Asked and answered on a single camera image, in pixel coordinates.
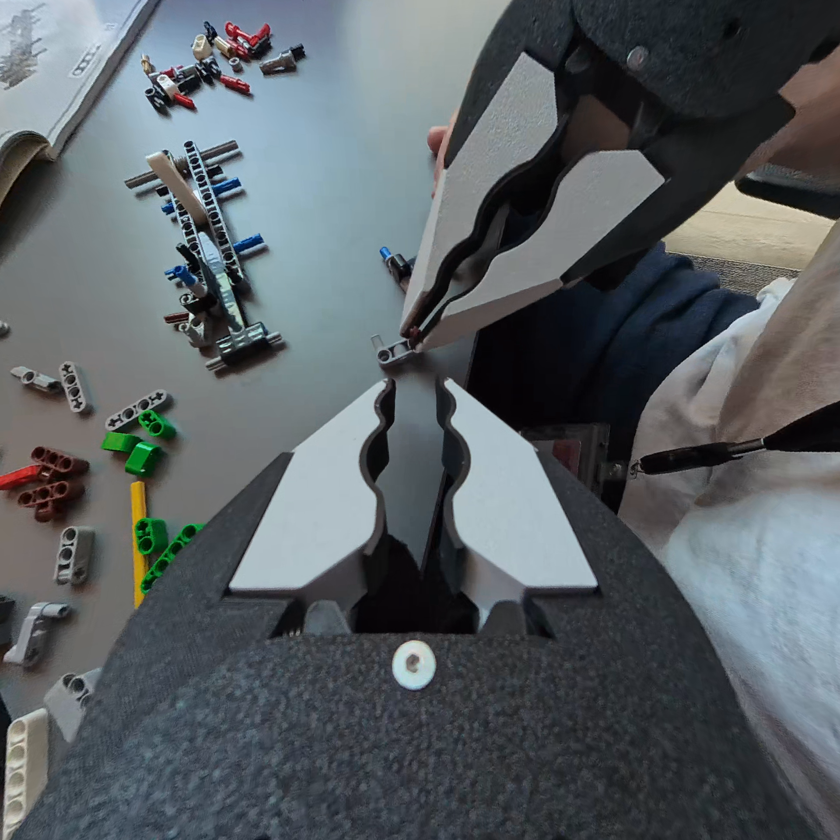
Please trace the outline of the red badge holder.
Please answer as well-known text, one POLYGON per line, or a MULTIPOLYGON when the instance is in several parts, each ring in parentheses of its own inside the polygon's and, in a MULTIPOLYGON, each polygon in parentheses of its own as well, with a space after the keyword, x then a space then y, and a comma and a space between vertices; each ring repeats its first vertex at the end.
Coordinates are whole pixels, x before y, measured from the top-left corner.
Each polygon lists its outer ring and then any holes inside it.
POLYGON ((627 483, 628 457, 611 453, 608 423, 550 424, 519 434, 539 452, 551 455, 614 513, 627 483))

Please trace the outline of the green lego beam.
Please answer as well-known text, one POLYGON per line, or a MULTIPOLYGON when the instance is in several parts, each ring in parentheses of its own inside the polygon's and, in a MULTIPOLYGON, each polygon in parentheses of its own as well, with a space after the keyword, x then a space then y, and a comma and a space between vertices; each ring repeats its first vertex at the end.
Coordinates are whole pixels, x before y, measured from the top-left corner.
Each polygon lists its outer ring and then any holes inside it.
POLYGON ((181 552, 204 529, 205 523, 190 523, 179 531, 169 545, 162 551, 155 560, 140 583, 140 592, 147 595, 154 583, 158 581, 163 573, 172 565, 176 555, 181 552))

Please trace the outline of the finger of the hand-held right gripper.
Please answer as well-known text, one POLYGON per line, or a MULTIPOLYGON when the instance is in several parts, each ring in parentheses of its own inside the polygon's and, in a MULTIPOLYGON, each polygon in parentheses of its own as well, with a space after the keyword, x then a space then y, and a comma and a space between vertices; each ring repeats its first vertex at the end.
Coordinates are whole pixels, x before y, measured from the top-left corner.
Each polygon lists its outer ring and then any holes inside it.
MULTIPOLYGON (((554 73, 523 52, 466 140, 442 170, 406 292, 401 335, 420 329, 446 294, 455 270, 475 253, 496 213, 492 204, 514 175, 536 163, 559 131, 554 73)), ((560 288, 532 284, 503 269, 502 255, 465 294, 448 302, 422 335, 465 335, 505 318, 560 288)))
POLYGON ((448 302, 417 348, 443 347, 562 288, 562 276, 665 183, 637 150, 599 151, 560 179, 540 226, 495 255, 483 278, 448 302))

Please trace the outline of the person's right forearm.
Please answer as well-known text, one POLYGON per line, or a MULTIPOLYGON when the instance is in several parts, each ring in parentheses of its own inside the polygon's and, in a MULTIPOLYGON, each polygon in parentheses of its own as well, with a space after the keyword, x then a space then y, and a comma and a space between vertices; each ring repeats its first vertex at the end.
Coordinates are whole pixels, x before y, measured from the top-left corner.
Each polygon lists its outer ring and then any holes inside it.
POLYGON ((780 90, 794 117, 761 144, 736 178, 762 165, 778 165, 808 175, 839 175, 839 48, 803 66, 780 90))

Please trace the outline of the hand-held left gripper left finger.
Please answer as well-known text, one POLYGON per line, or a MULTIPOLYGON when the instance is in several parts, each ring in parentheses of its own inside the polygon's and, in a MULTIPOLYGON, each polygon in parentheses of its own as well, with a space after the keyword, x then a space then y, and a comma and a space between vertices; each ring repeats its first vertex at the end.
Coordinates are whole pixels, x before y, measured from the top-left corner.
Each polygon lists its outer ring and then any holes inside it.
POLYGON ((229 601, 286 600, 315 627, 357 629, 382 587, 390 535, 377 480, 388 466, 396 383, 385 378, 290 454, 227 586, 229 601))

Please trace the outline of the instruction booklet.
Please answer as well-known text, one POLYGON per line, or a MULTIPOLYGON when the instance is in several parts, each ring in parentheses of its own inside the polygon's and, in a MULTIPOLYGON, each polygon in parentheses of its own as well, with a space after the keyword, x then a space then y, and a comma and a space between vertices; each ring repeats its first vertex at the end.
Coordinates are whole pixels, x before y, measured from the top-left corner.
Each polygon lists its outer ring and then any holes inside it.
POLYGON ((157 1, 1 2, 1 200, 56 161, 157 1))

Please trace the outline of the cream lego beam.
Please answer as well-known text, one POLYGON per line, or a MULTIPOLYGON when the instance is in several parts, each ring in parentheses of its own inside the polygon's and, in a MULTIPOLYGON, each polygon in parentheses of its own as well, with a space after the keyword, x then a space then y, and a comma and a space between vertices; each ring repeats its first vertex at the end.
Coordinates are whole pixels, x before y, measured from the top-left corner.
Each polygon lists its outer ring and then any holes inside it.
POLYGON ((46 787, 49 714, 40 708, 7 728, 3 795, 3 839, 13 837, 46 787))

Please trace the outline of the blue and black lego pin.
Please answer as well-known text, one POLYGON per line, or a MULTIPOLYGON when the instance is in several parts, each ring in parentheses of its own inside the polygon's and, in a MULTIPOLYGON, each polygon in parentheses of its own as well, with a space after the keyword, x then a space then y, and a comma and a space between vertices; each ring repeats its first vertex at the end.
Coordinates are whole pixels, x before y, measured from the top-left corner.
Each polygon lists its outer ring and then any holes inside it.
POLYGON ((402 254, 395 254, 383 246, 379 250, 382 262, 395 283, 403 292, 407 292, 413 274, 416 258, 406 259, 402 254))

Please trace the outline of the yellow lego axle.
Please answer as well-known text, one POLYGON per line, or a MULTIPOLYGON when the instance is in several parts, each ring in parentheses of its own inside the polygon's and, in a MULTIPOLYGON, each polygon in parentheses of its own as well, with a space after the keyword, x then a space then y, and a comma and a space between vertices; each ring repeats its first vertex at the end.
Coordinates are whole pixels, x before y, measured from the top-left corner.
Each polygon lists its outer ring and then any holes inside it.
POLYGON ((137 525, 140 520, 146 518, 146 495, 145 484, 141 480, 134 481, 129 488, 130 504, 131 504, 131 548, 132 548, 132 564, 133 564, 133 607, 138 608, 144 599, 144 593, 141 591, 141 583, 148 571, 148 561, 139 549, 137 537, 137 525))

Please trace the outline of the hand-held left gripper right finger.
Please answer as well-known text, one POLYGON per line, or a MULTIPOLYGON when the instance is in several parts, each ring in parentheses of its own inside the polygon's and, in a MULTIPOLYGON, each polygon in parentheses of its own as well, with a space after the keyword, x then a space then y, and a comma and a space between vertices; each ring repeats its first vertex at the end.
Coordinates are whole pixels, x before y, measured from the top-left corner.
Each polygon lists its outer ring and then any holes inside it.
POLYGON ((538 450, 453 379, 436 382, 442 461, 439 559, 482 629, 499 603, 591 595, 598 581, 538 450))

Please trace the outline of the pile of small lego pins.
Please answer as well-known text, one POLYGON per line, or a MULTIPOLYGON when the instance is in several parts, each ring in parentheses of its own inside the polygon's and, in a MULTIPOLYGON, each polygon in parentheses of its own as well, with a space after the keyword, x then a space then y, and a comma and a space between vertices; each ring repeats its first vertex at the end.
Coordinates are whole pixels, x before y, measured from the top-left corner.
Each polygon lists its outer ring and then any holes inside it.
POLYGON ((222 88, 249 98, 253 92, 244 78, 247 66, 254 65, 265 77, 283 76, 296 72, 307 57, 302 43, 274 56, 272 47, 272 29, 268 24, 251 34, 231 21, 218 30, 205 20, 203 30, 192 42, 191 64, 158 67, 150 56, 141 55, 146 79, 143 95, 152 109, 164 116, 172 109, 195 111, 194 96, 203 88, 222 88))

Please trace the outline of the grey angled lego connector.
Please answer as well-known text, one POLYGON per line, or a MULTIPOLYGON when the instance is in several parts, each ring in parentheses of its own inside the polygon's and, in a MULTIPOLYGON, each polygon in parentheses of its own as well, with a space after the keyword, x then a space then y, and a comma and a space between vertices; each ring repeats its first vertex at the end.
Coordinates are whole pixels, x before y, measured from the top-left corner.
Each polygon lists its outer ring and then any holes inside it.
POLYGON ((101 673, 101 667, 84 673, 66 673, 45 694, 45 709, 68 744, 77 738, 101 673))
POLYGON ((29 607, 16 643, 3 655, 3 662, 24 669, 37 665, 46 649, 51 624, 71 613, 71 606, 62 602, 37 602, 29 607))

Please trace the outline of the grey lego chassis assembly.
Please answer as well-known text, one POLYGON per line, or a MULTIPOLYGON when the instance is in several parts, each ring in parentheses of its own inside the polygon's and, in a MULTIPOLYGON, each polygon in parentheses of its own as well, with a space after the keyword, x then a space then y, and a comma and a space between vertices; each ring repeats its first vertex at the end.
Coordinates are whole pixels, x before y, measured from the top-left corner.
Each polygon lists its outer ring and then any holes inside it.
POLYGON ((282 349, 284 339, 248 312, 252 287, 245 258, 265 247, 260 235, 237 240, 228 224, 224 199, 242 191, 227 178, 224 162, 240 154, 236 140, 183 152, 168 150, 147 157, 146 169, 124 181, 133 193, 156 193, 164 215, 180 230, 176 250, 181 262, 165 274, 181 296, 185 316, 176 324, 194 348, 209 352, 206 369, 221 376, 282 349))

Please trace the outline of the navy trousers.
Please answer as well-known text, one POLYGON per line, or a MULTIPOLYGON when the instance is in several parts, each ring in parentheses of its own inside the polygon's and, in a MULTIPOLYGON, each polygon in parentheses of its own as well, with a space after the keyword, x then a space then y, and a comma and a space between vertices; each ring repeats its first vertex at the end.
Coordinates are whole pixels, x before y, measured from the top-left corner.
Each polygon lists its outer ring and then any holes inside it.
POLYGON ((627 463, 667 375, 758 306, 658 244, 615 290, 583 281, 481 330, 466 390, 516 431, 606 424, 627 463))

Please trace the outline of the brown lego beam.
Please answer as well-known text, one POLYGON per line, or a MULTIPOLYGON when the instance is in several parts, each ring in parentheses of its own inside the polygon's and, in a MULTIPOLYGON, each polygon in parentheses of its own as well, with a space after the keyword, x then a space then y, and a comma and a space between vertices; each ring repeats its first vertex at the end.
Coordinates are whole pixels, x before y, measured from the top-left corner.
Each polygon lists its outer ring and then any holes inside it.
POLYGON ((68 505, 77 500, 84 490, 85 485, 79 479, 58 480, 22 492, 17 497, 17 505, 30 509, 37 522, 52 522, 61 518, 68 505))
POLYGON ((38 467, 38 480, 47 483, 83 476, 90 468, 89 462, 85 459, 55 448, 35 447, 30 453, 30 458, 38 467))

